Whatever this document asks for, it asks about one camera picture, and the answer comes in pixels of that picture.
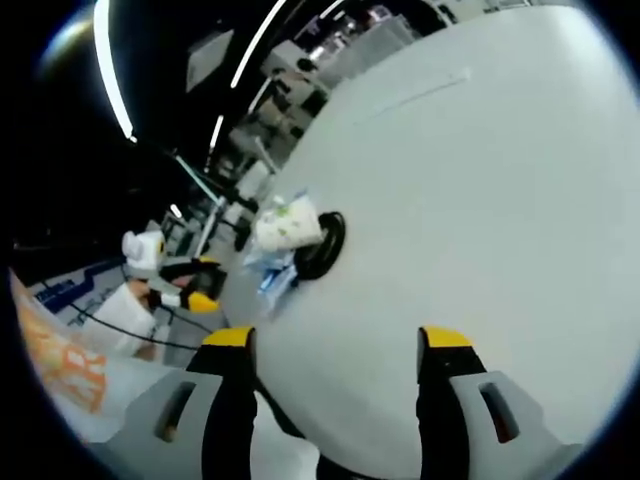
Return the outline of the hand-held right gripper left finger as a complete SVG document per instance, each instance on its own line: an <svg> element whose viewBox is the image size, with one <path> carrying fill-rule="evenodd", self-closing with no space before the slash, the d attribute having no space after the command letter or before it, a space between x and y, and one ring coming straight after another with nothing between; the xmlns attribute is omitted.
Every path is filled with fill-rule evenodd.
<svg viewBox="0 0 640 480"><path fill-rule="evenodd" d="M89 450L116 479L248 479L257 414L255 329L206 337L189 366L142 392Z"/></svg>

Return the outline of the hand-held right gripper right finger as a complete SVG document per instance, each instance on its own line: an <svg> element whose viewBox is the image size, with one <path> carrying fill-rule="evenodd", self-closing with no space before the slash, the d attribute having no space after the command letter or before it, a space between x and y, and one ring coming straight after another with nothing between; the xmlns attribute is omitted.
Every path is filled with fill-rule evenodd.
<svg viewBox="0 0 640 480"><path fill-rule="evenodd" d="M417 334L416 416L424 479L557 479L580 456L543 409L501 371L485 368L463 334Z"/></svg>

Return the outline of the person's left hand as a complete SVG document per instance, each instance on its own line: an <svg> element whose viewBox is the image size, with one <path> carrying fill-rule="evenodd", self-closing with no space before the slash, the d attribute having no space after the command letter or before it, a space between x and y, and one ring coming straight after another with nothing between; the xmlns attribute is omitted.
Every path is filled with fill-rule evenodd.
<svg viewBox="0 0 640 480"><path fill-rule="evenodd" d="M147 282L130 279L127 281L127 287L144 309L153 311L156 308L155 303L151 300L151 289Z"/></svg>

